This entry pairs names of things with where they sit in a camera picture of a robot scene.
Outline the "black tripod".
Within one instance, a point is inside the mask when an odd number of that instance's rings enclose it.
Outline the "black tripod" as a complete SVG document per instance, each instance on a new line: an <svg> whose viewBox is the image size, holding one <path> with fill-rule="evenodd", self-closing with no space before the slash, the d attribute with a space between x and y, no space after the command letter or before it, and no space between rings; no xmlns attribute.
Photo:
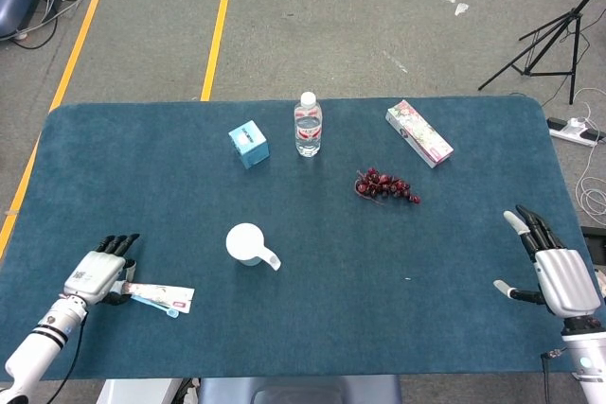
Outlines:
<svg viewBox="0 0 606 404"><path fill-rule="evenodd" d="M477 91L480 92L489 86L507 70L512 69L518 75L528 78L563 77L562 82L569 81L568 104L573 105L577 82L577 70L579 66L580 53L579 43L582 32L582 13L591 0L580 0L579 3L556 17L555 19L531 30L518 39L519 42L531 38L530 44L517 54L511 61L496 71L486 81L482 82ZM535 67L564 36L573 37L571 65L568 70L561 71L535 71Z"/></svg>

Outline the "robot torso base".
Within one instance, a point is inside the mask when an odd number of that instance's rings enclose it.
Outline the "robot torso base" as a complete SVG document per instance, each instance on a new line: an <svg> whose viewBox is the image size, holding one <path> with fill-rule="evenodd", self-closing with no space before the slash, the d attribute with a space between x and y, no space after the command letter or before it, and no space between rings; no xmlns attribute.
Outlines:
<svg viewBox="0 0 606 404"><path fill-rule="evenodd" d="M96 404L402 404L394 375L108 379Z"/></svg>

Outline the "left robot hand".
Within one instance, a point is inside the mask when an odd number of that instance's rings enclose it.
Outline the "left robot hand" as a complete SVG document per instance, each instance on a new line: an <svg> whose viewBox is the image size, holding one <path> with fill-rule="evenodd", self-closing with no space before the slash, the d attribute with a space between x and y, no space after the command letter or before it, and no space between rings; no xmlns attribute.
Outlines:
<svg viewBox="0 0 606 404"><path fill-rule="evenodd" d="M131 295L124 286L134 278L136 261L125 254L138 238L138 233L105 237L70 273L62 296L78 297L88 307L98 303L119 306L128 302Z"/></svg>

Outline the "light blue toothbrush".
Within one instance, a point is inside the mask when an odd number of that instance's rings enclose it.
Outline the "light blue toothbrush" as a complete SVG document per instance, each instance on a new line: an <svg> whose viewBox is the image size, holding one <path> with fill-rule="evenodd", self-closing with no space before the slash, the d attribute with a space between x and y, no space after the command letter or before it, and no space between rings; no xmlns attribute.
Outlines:
<svg viewBox="0 0 606 404"><path fill-rule="evenodd" d="M165 313L166 315L168 315L170 318L176 319L179 317L180 312L178 310L174 309L173 307L166 307L166 306L158 304L154 301L142 298L137 295L132 295L131 299L142 305L158 309L158 310L162 311L163 313Z"/></svg>

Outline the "floral white toothpaste tube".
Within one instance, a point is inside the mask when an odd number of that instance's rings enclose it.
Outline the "floral white toothpaste tube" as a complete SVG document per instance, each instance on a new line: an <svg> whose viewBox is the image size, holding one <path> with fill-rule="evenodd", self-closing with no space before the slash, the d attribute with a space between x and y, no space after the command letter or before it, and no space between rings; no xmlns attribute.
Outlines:
<svg viewBox="0 0 606 404"><path fill-rule="evenodd" d="M137 295L166 307L173 307L180 313L189 314L195 289L166 285L124 282L122 293Z"/></svg>

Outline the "small light blue carton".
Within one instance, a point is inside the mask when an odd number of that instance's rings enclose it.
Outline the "small light blue carton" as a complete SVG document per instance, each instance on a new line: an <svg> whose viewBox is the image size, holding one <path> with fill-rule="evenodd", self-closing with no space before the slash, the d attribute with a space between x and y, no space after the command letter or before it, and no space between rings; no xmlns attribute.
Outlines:
<svg viewBox="0 0 606 404"><path fill-rule="evenodd" d="M270 156L267 139L254 120L238 126L228 135L245 168L249 169Z"/></svg>

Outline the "bunch of red grapes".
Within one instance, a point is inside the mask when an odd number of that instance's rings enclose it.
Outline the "bunch of red grapes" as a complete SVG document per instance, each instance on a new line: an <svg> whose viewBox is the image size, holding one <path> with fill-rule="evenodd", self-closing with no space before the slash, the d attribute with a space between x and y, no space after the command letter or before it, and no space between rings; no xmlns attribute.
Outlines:
<svg viewBox="0 0 606 404"><path fill-rule="evenodd" d="M382 173L375 167L366 172L358 170L354 181L355 193L375 203L380 198L391 198L407 201L412 204L420 204L421 198L412 191L411 185L404 179L387 173Z"/></svg>

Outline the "white power strip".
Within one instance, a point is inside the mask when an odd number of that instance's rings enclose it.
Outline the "white power strip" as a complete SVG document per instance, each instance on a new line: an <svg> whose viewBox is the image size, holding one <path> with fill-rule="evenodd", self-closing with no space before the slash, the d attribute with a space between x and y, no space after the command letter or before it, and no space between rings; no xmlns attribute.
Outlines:
<svg viewBox="0 0 606 404"><path fill-rule="evenodd" d="M586 117L571 117L568 120L548 117L546 124L552 137L586 147L606 145L606 132L598 130Z"/></svg>

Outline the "blue table mat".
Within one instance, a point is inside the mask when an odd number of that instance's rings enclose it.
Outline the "blue table mat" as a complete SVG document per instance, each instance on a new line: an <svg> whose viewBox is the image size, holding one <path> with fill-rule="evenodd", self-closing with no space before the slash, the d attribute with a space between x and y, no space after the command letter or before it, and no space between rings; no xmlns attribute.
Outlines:
<svg viewBox="0 0 606 404"><path fill-rule="evenodd" d="M561 345L561 321L493 281L537 285L503 217L518 204L584 246L540 104L414 99L454 149L434 168L386 122L392 105L324 102L310 159L295 150L290 101L58 108L0 267L0 380L83 256L134 233L136 279L195 289L190 313L96 305L48 378L539 370L541 353ZM228 134L249 120L270 156L247 169ZM356 172L371 167L407 181L420 204L359 197ZM226 236L245 222L278 271L229 255Z"/></svg>

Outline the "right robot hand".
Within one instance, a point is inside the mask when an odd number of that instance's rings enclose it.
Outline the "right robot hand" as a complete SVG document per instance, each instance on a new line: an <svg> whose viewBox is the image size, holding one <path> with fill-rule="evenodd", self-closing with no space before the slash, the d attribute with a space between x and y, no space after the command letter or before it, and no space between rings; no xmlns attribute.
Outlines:
<svg viewBox="0 0 606 404"><path fill-rule="evenodd" d="M579 252L567 248L540 215L520 204L503 217L525 247L539 289L520 290L499 279L493 285L508 299L544 305L563 320L594 314L600 297Z"/></svg>

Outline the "floral long box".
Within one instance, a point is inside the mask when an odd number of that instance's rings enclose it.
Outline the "floral long box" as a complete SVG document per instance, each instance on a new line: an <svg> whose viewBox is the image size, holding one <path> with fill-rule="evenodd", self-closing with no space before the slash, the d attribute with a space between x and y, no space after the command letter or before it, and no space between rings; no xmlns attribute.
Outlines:
<svg viewBox="0 0 606 404"><path fill-rule="evenodd" d="M385 120L430 167L446 161L453 147L405 99L387 109Z"/></svg>

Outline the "clear water bottle red label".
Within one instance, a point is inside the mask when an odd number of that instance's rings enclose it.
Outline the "clear water bottle red label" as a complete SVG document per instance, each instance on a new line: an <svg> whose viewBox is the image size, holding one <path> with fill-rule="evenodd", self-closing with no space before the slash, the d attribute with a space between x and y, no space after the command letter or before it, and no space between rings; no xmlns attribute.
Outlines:
<svg viewBox="0 0 606 404"><path fill-rule="evenodd" d="M304 92L294 108L295 147L303 157L313 157L321 148L323 112L313 92Z"/></svg>

